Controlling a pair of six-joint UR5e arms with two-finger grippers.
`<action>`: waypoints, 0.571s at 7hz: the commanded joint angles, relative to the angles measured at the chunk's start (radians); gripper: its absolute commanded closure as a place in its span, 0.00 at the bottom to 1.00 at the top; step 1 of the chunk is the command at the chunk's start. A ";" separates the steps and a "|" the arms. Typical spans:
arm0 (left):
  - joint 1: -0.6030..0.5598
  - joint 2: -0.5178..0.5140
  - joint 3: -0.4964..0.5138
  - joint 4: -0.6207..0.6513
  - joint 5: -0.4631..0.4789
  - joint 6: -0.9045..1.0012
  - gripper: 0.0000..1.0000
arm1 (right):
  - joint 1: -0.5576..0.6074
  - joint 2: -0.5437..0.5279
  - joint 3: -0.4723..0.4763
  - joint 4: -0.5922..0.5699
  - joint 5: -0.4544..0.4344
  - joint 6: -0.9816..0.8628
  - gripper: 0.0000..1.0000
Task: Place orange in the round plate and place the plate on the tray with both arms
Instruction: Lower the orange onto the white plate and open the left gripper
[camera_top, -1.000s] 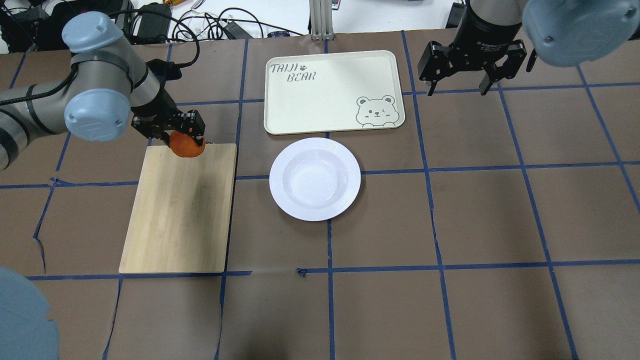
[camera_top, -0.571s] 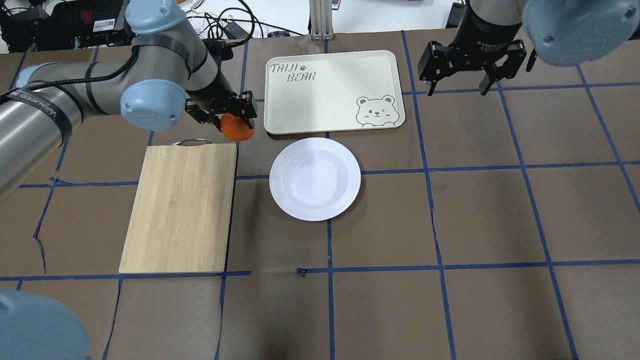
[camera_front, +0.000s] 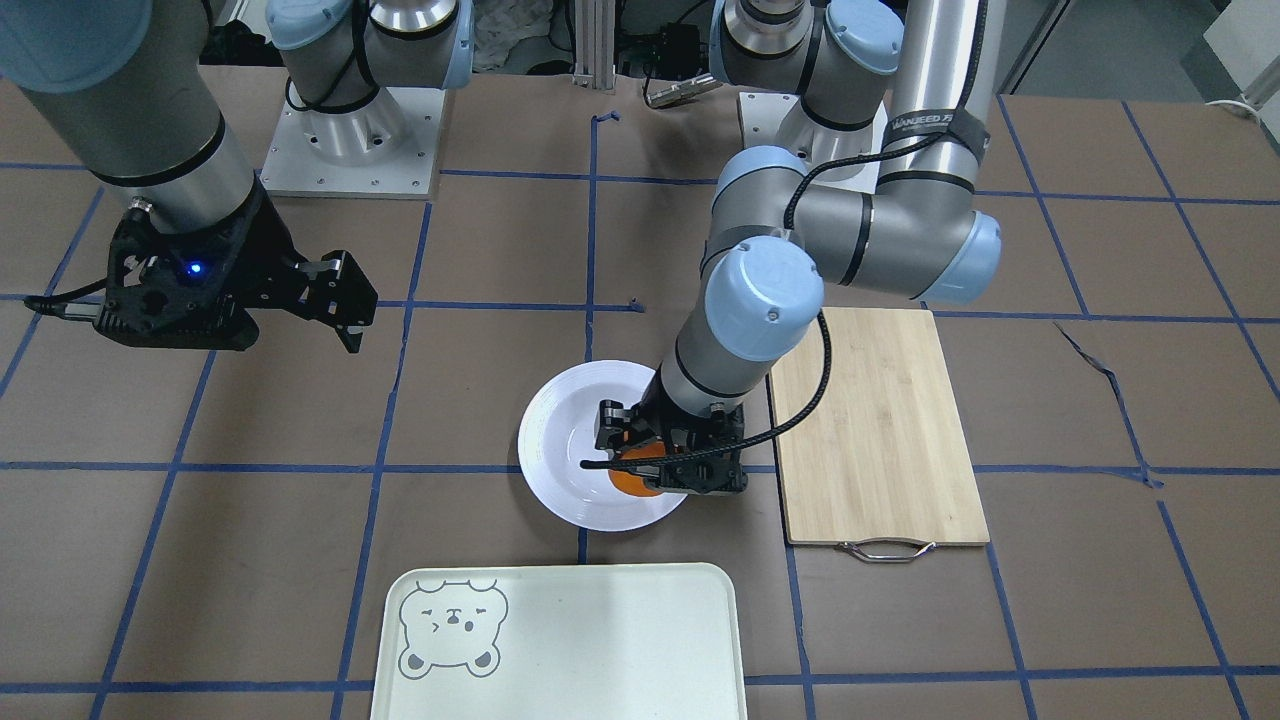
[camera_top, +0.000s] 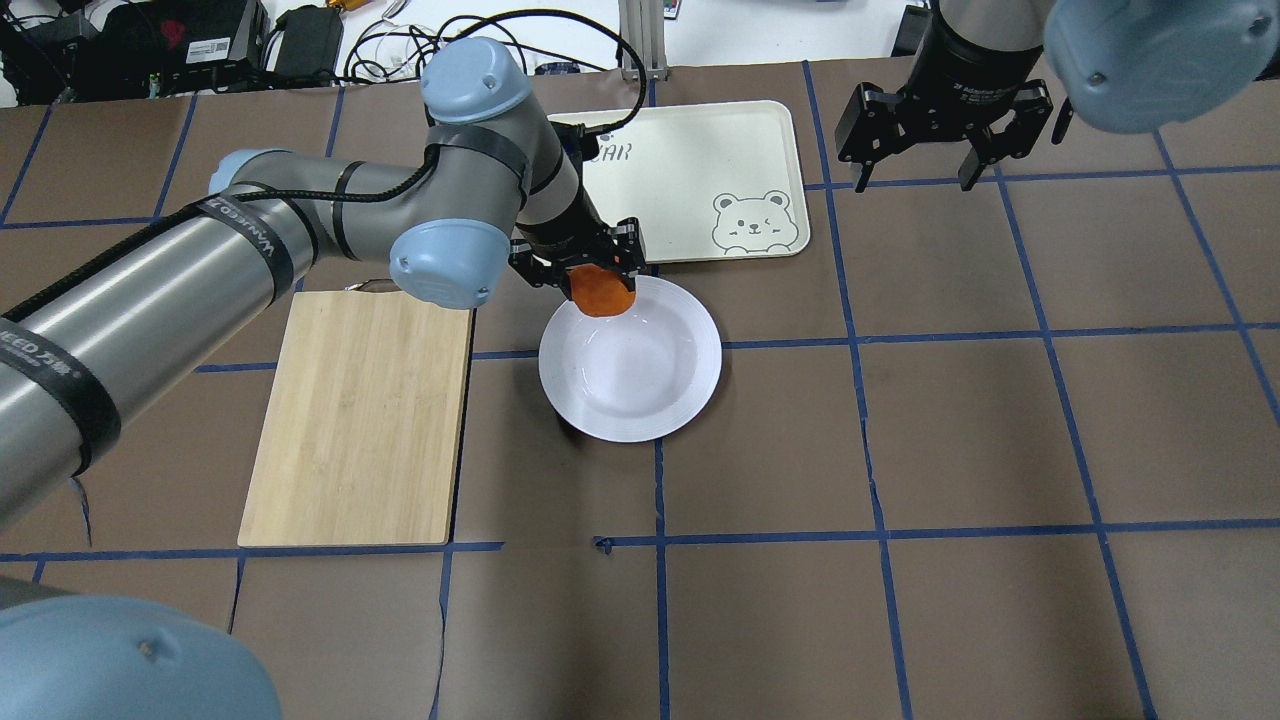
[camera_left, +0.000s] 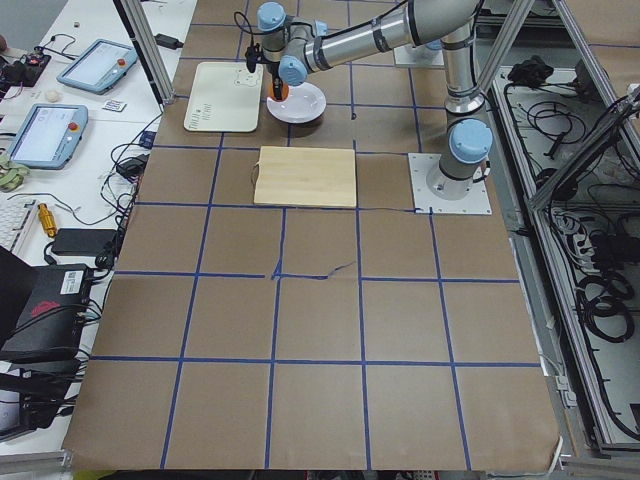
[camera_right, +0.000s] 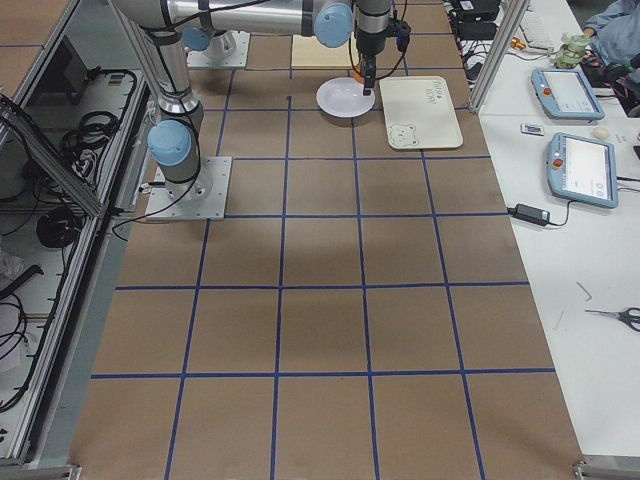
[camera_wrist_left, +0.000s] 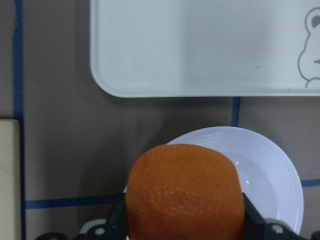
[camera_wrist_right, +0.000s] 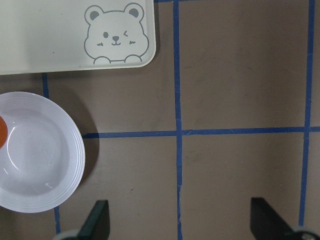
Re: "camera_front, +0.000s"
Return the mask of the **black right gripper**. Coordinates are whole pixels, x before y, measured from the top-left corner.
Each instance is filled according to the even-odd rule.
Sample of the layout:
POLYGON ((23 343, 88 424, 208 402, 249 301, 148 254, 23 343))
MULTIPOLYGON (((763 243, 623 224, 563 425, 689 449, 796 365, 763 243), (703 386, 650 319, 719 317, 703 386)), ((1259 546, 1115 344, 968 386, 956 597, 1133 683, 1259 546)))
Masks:
POLYGON ((118 224, 96 332, 131 347, 243 351, 259 337, 248 310, 282 309, 360 352, 378 292, 347 251, 319 261, 297 252, 260 181, 229 217, 195 232, 164 234, 155 214, 136 196, 118 224))

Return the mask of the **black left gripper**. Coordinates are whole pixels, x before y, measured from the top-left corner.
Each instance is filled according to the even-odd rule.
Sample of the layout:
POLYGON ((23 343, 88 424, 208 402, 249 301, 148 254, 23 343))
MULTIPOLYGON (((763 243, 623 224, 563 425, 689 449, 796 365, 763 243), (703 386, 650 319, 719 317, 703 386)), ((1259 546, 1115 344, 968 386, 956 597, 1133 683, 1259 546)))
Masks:
MULTIPOLYGON (((721 447, 744 438, 744 410, 731 411, 723 404, 710 406, 709 416, 685 413, 667 395, 660 378, 654 375, 641 400, 632 407, 603 398, 596 414, 595 448, 608 452, 611 461, 627 450, 655 441, 666 446, 666 455, 685 455, 721 447)), ((643 471, 648 484, 663 492, 684 495, 737 495, 748 488, 741 451, 717 451, 695 460, 668 465, 644 465, 655 471, 643 471)))

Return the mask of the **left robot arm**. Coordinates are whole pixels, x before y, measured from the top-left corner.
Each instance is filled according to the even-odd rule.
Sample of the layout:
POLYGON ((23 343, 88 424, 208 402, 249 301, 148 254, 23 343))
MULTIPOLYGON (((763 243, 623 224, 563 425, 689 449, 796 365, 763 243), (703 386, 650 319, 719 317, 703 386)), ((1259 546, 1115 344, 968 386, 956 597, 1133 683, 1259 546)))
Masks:
POLYGON ((998 266, 996 219, 973 208, 1004 28, 1002 1, 719 1, 717 79, 795 95, 819 135, 870 129, 879 146, 822 160, 760 145, 719 174, 700 290, 632 406, 604 400, 595 446, 627 495, 735 495, 741 402, 822 323, 828 284, 928 304, 968 304, 998 266))

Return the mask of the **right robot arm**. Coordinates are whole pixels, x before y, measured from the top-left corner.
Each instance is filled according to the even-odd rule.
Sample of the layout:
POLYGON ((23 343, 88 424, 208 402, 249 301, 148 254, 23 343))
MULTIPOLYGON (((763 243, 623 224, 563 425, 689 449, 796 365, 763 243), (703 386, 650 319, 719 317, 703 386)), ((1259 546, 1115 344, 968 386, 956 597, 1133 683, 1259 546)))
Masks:
MULTIPOLYGON (((242 351, 255 309, 330 327, 358 351, 378 292, 347 251, 293 245, 197 64, 219 1, 5 1, 3 74, 86 169, 125 204, 102 279, 29 296, 32 311, 87 322, 140 348, 242 351)), ((305 174, 412 193, 429 174, 402 92, 467 85, 471 1, 270 1, 305 174)))

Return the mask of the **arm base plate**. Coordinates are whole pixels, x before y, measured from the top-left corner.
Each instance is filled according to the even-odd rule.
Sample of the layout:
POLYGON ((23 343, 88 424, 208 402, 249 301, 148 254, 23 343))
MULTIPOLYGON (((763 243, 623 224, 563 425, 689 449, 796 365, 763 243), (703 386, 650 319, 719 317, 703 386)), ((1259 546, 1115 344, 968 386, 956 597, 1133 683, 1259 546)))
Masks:
POLYGON ((888 117, 886 104, 881 102, 869 126, 837 131, 817 124, 796 95, 744 91, 739 94, 739 119, 744 147, 783 147, 812 169, 826 161, 878 152, 888 117))
POLYGON ((260 179, 275 197, 428 200, 448 99, 439 88, 381 88, 364 108, 324 114, 288 91, 260 179))

